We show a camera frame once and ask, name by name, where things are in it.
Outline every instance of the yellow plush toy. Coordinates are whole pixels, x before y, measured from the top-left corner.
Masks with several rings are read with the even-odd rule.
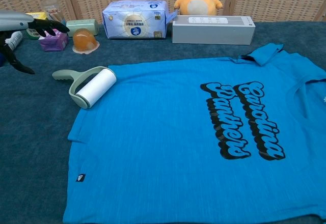
[[[181,15],[216,15],[216,9],[223,8],[220,0],[177,0],[175,9]]]

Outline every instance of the gray robot arm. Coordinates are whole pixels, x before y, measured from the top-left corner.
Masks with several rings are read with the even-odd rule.
[[[56,34],[53,29],[57,29],[62,33],[67,33],[69,28],[58,21],[34,19],[28,14],[0,10],[0,53],[5,56],[16,70],[28,74],[35,74],[31,68],[24,66],[18,61],[11,48],[5,42],[7,38],[11,37],[13,32],[26,30],[28,28],[35,29],[43,37],[46,36],[44,31],[55,36]]]

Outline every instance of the pink packaging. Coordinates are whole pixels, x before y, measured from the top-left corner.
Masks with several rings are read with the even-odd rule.
[[[68,35],[54,29],[55,36],[46,33],[46,37],[40,37],[39,42],[44,51],[62,51],[68,44]]]

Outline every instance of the black robotic claw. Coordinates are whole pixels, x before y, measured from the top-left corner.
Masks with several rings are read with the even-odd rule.
[[[59,32],[67,33],[69,28],[58,21],[53,20],[43,20],[43,19],[34,19],[33,22],[28,23],[30,29],[35,29],[42,37],[46,37],[44,31],[47,31],[50,35],[55,36],[53,29],[57,29]],[[27,73],[35,74],[35,72],[24,66],[15,56],[11,48],[6,43],[6,39],[11,37],[11,34],[15,30],[10,31],[0,31],[0,53],[2,53],[5,58],[8,60],[9,64],[12,65],[16,70]]]

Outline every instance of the lint roller handle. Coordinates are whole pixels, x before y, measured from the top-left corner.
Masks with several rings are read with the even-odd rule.
[[[81,72],[74,70],[58,70],[52,74],[55,80],[75,80],[80,76]]]

